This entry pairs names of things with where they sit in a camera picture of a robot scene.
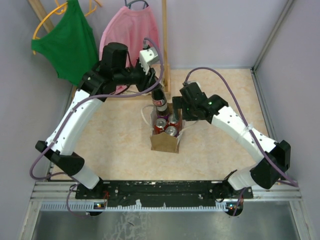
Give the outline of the red cola can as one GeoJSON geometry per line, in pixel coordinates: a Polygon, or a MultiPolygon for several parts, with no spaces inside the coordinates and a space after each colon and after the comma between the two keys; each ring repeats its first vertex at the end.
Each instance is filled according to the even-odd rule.
{"type": "Polygon", "coordinates": [[[175,127],[177,130],[180,129],[180,126],[181,126],[181,122],[180,122],[180,119],[179,118],[175,118],[175,115],[174,114],[171,114],[169,117],[168,117],[168,125],[170,127],[175,127]]]}
{"type": "Polygon", "coordinates": [[[165,132],[167,127],[168,127],[167,120],[164,118],[158,118],[154,124],[154,134],[158,135],[165,132]]]}

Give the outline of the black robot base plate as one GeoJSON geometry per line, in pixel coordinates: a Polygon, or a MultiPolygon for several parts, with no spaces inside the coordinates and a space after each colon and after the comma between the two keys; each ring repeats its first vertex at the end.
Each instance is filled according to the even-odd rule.
{"type": "Polygon", "coordinates": [[[146,207],[214,206],[227,199],[238,199],[240,190],[233,190],[227,181],[214,180],[100,180],[93,189],[80,184],[77,200],[102,200],[112,207],[129,206],[140,201],[146,207]]]}

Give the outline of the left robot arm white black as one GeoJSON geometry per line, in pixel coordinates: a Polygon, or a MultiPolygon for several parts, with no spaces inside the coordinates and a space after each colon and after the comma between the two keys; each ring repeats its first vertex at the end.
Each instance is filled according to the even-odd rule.
{"type": "Polygon", "coordinates": [[[119,42],[104,46],[102,59],[84,73],[73,101],[54,132],[38,141],[36,149],[58,166],[64,174],[83,186],[91,197],[103,195],[103,180],[85,165],[85,160],[74,152],[77,142],[93,114],[108,98],[122,98],[116,94],[118,86],[136,86],[137,97],[160,85],[153,64],[163,62],[161,51],[151,39],[143,40],[143,48],[134,66],[127,67],[128,47],[119,42]]]}

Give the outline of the glass cola bottle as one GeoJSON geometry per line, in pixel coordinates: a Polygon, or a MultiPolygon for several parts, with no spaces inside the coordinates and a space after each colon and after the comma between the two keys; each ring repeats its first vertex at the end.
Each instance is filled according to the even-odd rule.
{"type": "Polygon", "coordinates": [[[156,88],[151,92],[152,103],[155,106],[156,114],[159,117],[167,118],[170,114],[167,98],[164,91],[156,88]]]}

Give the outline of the purple Fanta can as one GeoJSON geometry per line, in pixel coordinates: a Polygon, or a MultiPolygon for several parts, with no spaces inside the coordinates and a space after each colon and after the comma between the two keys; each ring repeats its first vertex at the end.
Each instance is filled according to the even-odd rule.
{"type": "Polygon", "coordinates": [[[165,129],[165,133],[172,137],[177,137],[179,135],[179,131],[175,126],[168,126],[165,129]]]}
{"type": "Polygon", "coordinates": [[[170,116],[169,114],[168,114],[168,115],[157,115],[157,118],[158,118],[158,119],[160,119],[160,118],[161,118],[161,119],[165,119],[165,120],[167,121],[168,118],[169,118],[169,116],[170,116]]]}

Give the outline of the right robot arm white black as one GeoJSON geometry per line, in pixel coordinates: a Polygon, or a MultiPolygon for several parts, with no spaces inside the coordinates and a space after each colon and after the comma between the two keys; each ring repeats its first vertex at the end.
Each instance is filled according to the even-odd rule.
{"type": "Polygon", "coordinates": [[[235,198],[244,188],[260,186],[270,189],[290,168],[291,146],[285,140],[276,142],[245,124],[219,95],[207,97],[196,82],[186,83],[180,96],[172,97],[174,116],[182,114],[185,121],[207,121],[220,128],[240,144],[255,164],[232,171],[218,185],[221,198],[235,198]]]}

